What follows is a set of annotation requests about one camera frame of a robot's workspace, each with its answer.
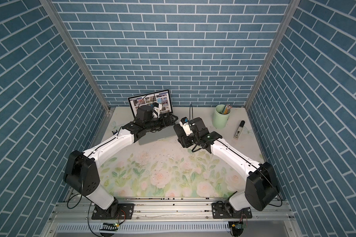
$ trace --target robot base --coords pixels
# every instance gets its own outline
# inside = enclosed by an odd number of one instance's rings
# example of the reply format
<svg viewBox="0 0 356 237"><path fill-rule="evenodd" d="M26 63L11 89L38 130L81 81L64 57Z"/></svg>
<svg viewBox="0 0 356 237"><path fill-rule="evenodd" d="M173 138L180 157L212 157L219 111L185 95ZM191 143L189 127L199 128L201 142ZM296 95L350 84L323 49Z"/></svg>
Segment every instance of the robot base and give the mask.
<svg viewBox="0 0 356 237"><path fill-rule="evenodd" d="M227 208L225 207L226 204L223 202L214 202L212 205L212 217L214 219L228 219L228 218L241 218L242 213L247 218L252 218L252 213L251 213L251 208L246 207L244 209L241 209L240 211L232 211L228 212Z"/></svg>
<svg viewBox="0 0 356 237"><path fill-rule="evenodd" d="M124 213L125 212L125 219L130 220L132 219L133 215L134 204L133 203L119 203L117 204L117 213L119 213L119 217L115 215L115 217L111 217L107 214L107 212L101 209L99 206L95 206L94 212L92 213L92 220L114 220L119 219L124 220Z"/></svg>

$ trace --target pencil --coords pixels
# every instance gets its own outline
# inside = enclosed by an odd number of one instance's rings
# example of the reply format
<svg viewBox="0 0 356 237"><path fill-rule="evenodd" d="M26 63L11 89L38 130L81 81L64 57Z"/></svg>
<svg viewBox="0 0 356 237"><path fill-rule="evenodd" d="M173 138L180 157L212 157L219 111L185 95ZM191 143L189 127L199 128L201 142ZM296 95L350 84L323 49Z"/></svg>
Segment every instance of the pencil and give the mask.
<svg viewBox="0 0 356 237"><path fill-rule="evenodd" d="M225 106L225 110L224 110L224 113L223 113L223 115L226 115L226 114L227 114L227 111L228 111L228 107L229 107L229 104L227 104L227 105Z"/></svg>

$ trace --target blue brick wall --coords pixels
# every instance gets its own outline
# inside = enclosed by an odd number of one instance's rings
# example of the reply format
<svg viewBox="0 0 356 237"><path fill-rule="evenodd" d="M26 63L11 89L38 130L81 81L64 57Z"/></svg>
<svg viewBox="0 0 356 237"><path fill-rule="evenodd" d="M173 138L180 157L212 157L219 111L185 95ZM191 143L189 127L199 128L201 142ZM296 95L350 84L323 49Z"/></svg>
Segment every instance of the blue brick wall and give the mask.
<svg viewBox="0 0 356 237"><path fill-rule="evenodd" d="M356 236L356 1L301 0L249 110L304 236Z"/></svg>
<svg viewBox="0 0 356 237"><path fill-rule="evenodd" d="M244 106L289 0L53 2L110 105Z"/></svg>
<svg viewBox="0 0 356 237"><path fill-rule="evenodd" d="M0 1L0 236L39 235L103 108L38 0Z"/></svg>

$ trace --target metal rail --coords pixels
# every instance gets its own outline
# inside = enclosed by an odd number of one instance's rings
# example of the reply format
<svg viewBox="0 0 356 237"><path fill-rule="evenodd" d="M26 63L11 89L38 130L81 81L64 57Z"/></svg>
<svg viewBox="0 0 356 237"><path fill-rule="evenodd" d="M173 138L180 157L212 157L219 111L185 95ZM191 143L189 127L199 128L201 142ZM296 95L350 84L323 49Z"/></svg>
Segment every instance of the metal rail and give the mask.
<svg viewBox="0 0 356 237"><path fill-rule="evenodd" d="M300 1L301 0L291 0L289 5L287 6L286 12L284 14L284 18L282 19L282 22L278 27L277 33L273 39L273 42L269 48L268 53L266 54L264 64L262 64L260 71L257 74L256 82L254 83L254 85L252 87L252 91L247 99L247 102L245 103L246 111L248 111L248 109L252 105L253 99L256 96L258 88L260 87L262 80L264 79L264 76L265 76L266 72L268 71L270 63L273 60L274 54L276 53L278 46L281 43L282 38L284 37L287 27L289 26L289 23L294 15L295 10L296 10Z"/></svg>
<svg viewBox="0 0 356 237"><path fill-rule="evenodd" d="M109 104L107 103L103 93L100 91L98 84L95 82L94 77L92 76L91 71L87 67L86 62L83 60L81 54L79 53L78 48L76 47L74 41L72 40L65 24L62 21L61 16L58 14L57 9L55 8L54 4L51 0L40 0L42 6L44 7L46 13L50 17L50 20L54 24L55 28L61 35L63 41L65 42L67 48L70 50L70 53L74 57L75 61L77 62L79 68L82 70L83 74L85 75L87 81L91 85L93 91L95 92L96 96L98 97L99 101L103 105L106 112L109 112Z"/></svg>

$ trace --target pencil holder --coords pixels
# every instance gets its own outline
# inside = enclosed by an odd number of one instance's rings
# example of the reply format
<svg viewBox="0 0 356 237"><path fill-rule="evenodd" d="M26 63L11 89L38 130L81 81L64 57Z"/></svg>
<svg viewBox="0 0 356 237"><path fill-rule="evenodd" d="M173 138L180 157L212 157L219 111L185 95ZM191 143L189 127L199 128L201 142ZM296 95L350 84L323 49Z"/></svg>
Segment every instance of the pencil holder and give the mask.
<svg viewBox="0 0 356 237"><path fill-rule="evenodd" d="M223 111L225 105L218 105L215 107L214 116L212 117L212 125L217 129L223 129L228 121L229 115L231 111L228 112L226 115L222 115L221 112Z"/></svg>

